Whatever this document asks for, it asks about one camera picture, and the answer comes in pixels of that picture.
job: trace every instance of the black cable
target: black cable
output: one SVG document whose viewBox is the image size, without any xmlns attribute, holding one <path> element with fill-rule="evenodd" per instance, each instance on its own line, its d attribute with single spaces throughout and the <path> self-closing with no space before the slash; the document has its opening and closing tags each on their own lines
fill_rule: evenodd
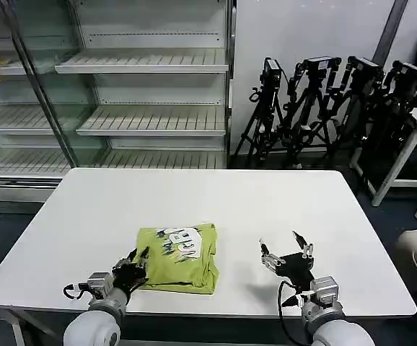
<svg viewBox="0 0 417 346">
<path fill-rule="evenodd" d="M 74 285 L 73 284 L 67 285 L 65 288 L 63 288 L 63 293 L 69 299 L 72 299 L 72 300 L 80 299 L 84 295 L 84 293 L 87 292 L 86 289 L 82 289 L 82 288 L 81 288 L 80 293 L 77 297 L 67 293 L 68 290 L 74 290 Z"/>
<path fill-rule="evenodd" d="M 74 285 L 67 285 L 65 288 L 63 288 L 64 295 L 69 299 L 75 299 L 76 297 L 71 296 L 69 293 L 67 293 L 68 290 L 74 290 Z"/>
<path fill-rule="evenodd" d="M 290 284 L 287 281 L 281 281 L 281 284 L 279 285 L 279 292 L 278 292 L 278 312 L 279 312 L 279 322 L 281 323 L 281 328 L 284 331 L 284 334 L 289 338 L 290 341 L 292 341 L 295 345 L 298 346 L 311 346 L 310 344 L 304 344 L 302 342 L 296 341 L 290 334 L 289 331 L 286 328 L 286 325 L 284 323 L 284 316 L 282 315 L 282 289 L 284 288 L 284 284 L 290 286 Z"/>
</svg>

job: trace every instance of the white desk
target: white desk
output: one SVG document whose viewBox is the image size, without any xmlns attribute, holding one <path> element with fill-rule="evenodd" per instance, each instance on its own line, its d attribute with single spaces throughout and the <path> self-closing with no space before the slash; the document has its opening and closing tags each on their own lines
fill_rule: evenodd
<svg viewBox="0 0 417 346">
<path fill-rule="evenodd" d="M 85 310 L 88 295 L 70 301 L 63 287 L 109 271 L 140 227 L 203 222 L 219 236 L 215 294 L 137 291 L 128 313 L 276 318 L 281 279 L 262 266 L 258 239 L 277 255 L 297 252 L 292 230 L 315 244 L 312 272 L 336 279 L 347 315 L 416 312 L 340 173 L 158 169 L 72 169 L 0 265 L 0 308 Z"/>
</svg>

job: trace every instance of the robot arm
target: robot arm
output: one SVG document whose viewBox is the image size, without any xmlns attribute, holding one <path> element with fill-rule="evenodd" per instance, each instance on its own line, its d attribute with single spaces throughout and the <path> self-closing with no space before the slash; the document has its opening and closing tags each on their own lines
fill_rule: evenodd
<svg viewBox="0 0 417 346">
<path fill-rule="evenodd" d="M 331 276 L 315 279 L 311 273 L 314 265 L 313 245 L 294 232 L 302 252 L 278 257 L 271 254 L 260 240 L 261 261 L 277 276 L 288 278 L 279 287 L 279 319 L 287 337 L 298 346 L 374 346 L 369 334 L 358 324 L 345 321 L 342 305 L 338 302 L 338 284 Z M 125 316 L 131 293 L 146 282 L 146 261 L 149 249 L 145 249 L 138 262 L 133 263 L 136 250 L 121 259 L 113 268 L 113 274 L 96 272 L 86 283 L 68 285 L 64 294 L 70 299 L 80 298 L 83 292 L 92 294 L 87 312 L 80 314 L 67 327 L 64 346 L 118 346 L 120 326 Z M 295 289 L 295 295 L 281 301 L 284 284 Z M 80 291 L 78 297 L 69 290 Z M 309 344 L 294 340 L 287 332 L 282 317 L 284 306 L 302 309 L 302 322 Z"/>
<path fill-rule="evenodd" d="M 92 294 L 87 312 L 78 315 L 64 332 L 64 346 L 117 346 L 120 340 L 120 326 L 131 293 L 146 279 L 146 261 L 149 248 L 133 263 L 136 250 L 121 259 L 114 267 L 113 274 L 93 273 L 86 283 L 68 285 L 64 294 L 70 299 L 82 297 L 83 292 Z M 80 290 L 78 297 L 67 293 Z"/>
<path fill-rule="evenodd" d="M 331 276 L 315 279 L 311 273 L 314 265 L 313 244 L 308 244 L 295 233 L 295 239 L 302 252 L 278 257 L 271 254 L 260 240 L 261 262 L 277 276 L 290 280 L 283 281 L 278 292 L 278 312 L 281 326 L 286 336 L 298 346 L 287 332 L 282 317 L 282 308 L 298 306 L 302 309 L 302 322 L 311 346 L 374 346 L 369 334 L 358 324 L 345 321 L 342 305 L 338 302 L 338 284 Z M 295 290 L 295 295 L 284 302 L 281 300 L 282 287 L 287 284 Z"/>
</svg>

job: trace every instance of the metal shelf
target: metal shelf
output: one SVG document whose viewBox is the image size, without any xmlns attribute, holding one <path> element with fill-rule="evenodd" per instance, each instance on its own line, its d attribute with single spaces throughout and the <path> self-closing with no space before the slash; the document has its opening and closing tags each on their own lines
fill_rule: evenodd
<svg viewBox="0 0 417 346">
<path fill-rule="evenodd" d="M 69 163 L 61 149 L 56 148 L 0 148 L 0 177 L 62 178 Z"/>
<path fill-rule="evenodd" d="M 59 74 L 211 73 L 228 71 L 221 48 L 85 50 L 55 66 Z"/>
<path fill-rule="evenodd" d="M 110 150 L 102 168 L 225 169 L 222 151 Z"/>
<path fill-rule="evenodd" d="M 63 116 L 59 122 L 64 130 L 73 130 L 79 119 Z M 40 105 L 0 105 L 0 135 L 3 134 L 53 135 L 53 131 Z"/>
<path fill-rule="evenodd" d="M 101 105 L 76 130 L 82 136 L 224 136 L 223 106 Z"/>
<path fill-rule="evenodd" d="M 1 56 L 0 60 L 8 63 L 0 65 L 0 76 L 24 76 L 26 71 L 21 60 L 16 56 Z M 54 71 L 59 59 L 54 55 L 34 56 L 34 67 L 38 74 L 47 74 Z"/>
</svg>

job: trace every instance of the green t-shirt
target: green t-shirt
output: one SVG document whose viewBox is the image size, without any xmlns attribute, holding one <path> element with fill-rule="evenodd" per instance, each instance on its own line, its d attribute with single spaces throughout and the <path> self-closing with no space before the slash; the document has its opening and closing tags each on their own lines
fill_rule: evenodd
<svg viewBox="0 0 417 346">
<path fill-rule="evenodd" d="M 146 285 L 148 290 L 212 294 L 216 229 L 212 223 L 173 229 L 140 229 L 138 253 L 149 247 Z"/>
</svg>

